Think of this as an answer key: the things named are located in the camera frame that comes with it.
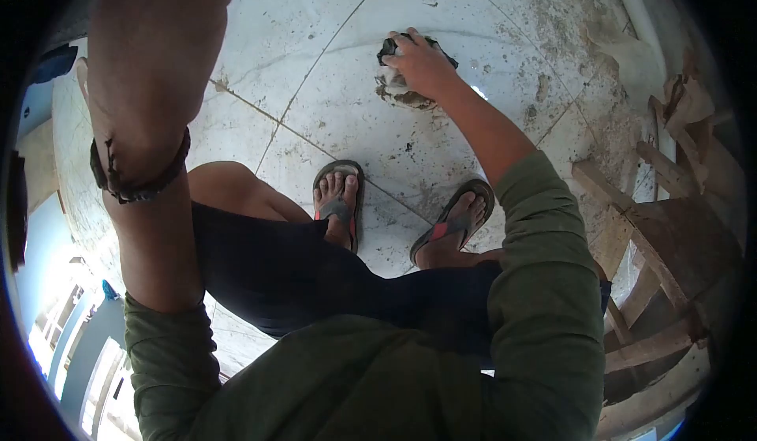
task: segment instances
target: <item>flip-flop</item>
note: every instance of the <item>flip-flop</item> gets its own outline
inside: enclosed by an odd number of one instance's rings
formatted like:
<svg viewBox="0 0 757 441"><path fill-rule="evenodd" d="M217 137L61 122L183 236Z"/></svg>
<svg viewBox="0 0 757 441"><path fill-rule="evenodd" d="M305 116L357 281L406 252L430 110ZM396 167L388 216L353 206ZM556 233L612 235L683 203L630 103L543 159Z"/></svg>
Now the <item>flip-flop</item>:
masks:
<svg viewBox="0 0 757 441"><path fill-rule="evenodd" d="M321 168L321 171L316 175L316 179L313 180L313 191L319 189L319 183L329 173L341 172L344 175L345 187L347 186L347 177L351 174L357 176L357 197L355 200L355 210L351 211L347 206L342 194L335 199L327 202L321 209L316 211L316 221L320 219L328 219L331 215L336 215L337 219L343 223L349 223L350 225L350 250L357 254L357 237L358 237L358 225L360 224L360 209L363 205L363 194L365 190L365 175L363 175L363 169L357 162L352 160L337 160L331 162L327 166Z"/></svg>
<svg viewBox="0 0 757 441"><path fill-rule="evenodd" d="M452 207L455 206L460 197L468 191L473 191L476 197L482 196L486 202L484 220L478 227L475 226L475 222L471 221L470 213L468 212L463 212L461 215L451 219L447 218L449 216L449 211L452 210ZM494 210L495 202L494 190L491 189L489 183L483 180L479 180L478 178L463 183L462 186L457 189L452 198L449 199L449 202L442 210L439 218L436 220L436 224L434 224L429 230L427 230L425 234L419 237L418 240L416 240L416 242L412 245L412 247L410 247L410 261L412 262L412 264L417 265L416 254L421 249L421 247L434 240L439 240L442 237L449 236L450 234L455 234L460 230L463 231L462 239L460 240L460 244L457 249L462 249L462 247L468 244L468 241L471 237L473 237L473 234L475 234L475 232L483 227L486 221L489 220L491 213Z"/></svg>

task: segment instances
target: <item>left arm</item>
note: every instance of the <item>left arm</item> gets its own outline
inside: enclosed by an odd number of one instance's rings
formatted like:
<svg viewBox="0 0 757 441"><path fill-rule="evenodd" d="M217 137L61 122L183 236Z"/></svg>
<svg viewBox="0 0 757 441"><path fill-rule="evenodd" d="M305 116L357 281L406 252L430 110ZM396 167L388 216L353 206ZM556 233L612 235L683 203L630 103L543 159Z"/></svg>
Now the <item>left arm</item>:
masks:
<svg viewBox="0 0 757 441"><path fill-rule="evenodd" d="M104 170L148 183L198 114L230 0L95 0L89 110ZM112 140L110 149L105 143ZM103 193L127 287L127 351L144 439L176 439L220 387L202 302L186 171L149 202Z"/></svg>

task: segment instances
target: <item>black bracelet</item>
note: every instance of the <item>black bracelet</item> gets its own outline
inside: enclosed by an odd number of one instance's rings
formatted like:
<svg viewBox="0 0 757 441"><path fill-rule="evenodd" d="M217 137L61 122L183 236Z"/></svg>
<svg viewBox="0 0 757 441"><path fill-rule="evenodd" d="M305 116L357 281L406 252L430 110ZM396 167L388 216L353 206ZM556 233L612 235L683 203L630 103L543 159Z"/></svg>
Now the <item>black bracelet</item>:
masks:
<svg viewBox="0 0 757 441"><path fill-rule="evenodd" d="M120 176L114 168L116 157L110 153L110 146L112 144L113 139L108 139L105 142L105 146L108 149L108 173L106 174L100 163L97 144L95 143L95 140L92 139L89 166L92 169L92 173L95 175L95 183L97 183L97 187L101 190L108 191L110 195L118 200L118 204L126 204L135 201L150 201L154 200L158 193L165 190L168 185L179 176L179 172L184 169L184 161L189 153L190 145L189 127L184 129L184 139L179 146L179 152L176 153L173 162L171 162L155 180L138 186L121 182Z"/></svg>

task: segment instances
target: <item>dark blue pants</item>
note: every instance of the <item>dark blue pants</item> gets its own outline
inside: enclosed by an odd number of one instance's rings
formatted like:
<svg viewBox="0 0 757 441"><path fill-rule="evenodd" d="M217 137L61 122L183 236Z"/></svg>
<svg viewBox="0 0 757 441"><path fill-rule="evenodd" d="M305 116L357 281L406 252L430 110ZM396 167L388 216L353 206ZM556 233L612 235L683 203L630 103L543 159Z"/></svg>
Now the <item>dark blue pants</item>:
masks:
<svg viewBox="0 0 757 441"><path fill-rule="evenodd" d="M420 329L439 349L473 354L490 368L487 297L499 262L437 268L397 278L371 272L347 249L324 240L327 222L249 218L192 205L205 287L218 303L280 338L335 314L358 314ZM602 282L602 313L610 282Z"/></svg>

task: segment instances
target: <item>tiled floor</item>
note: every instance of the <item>tiled floor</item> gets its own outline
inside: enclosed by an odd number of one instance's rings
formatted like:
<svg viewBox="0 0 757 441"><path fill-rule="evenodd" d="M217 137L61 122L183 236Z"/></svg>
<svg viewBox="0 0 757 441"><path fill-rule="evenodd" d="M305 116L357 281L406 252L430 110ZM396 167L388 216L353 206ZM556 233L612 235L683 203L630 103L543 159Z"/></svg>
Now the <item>tiled floor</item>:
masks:
<svg viewBox="0 0 757 441"><path fill-rule="evenodd" d="M547 153L578 196L593 241L605 210L570 179L570 163L593 157L616 186L650 200L653 176L632 147L654 122L630 110L617 65L586 38L589 21L623 29L628 16L620 0L233 0L190 125L188 168L244 163L312 214L316 171L333 159L356 160L368 178L360 257L384 277L411 271L411 243L459 183L481 174L443 111L377 93L375 54L385 34L412 25L437 39L459 61L460 76ZM115 234L91 183L89 114L73 73L55 82L54 121L72 233L88 263L123 291ZM498 246L503 229L496 211L468 249ZM633 266L626 267L619 278L628 279ZM628 285L619 288L622 299ZM272 344L212 299L207 308L228 375Z"/></svg>

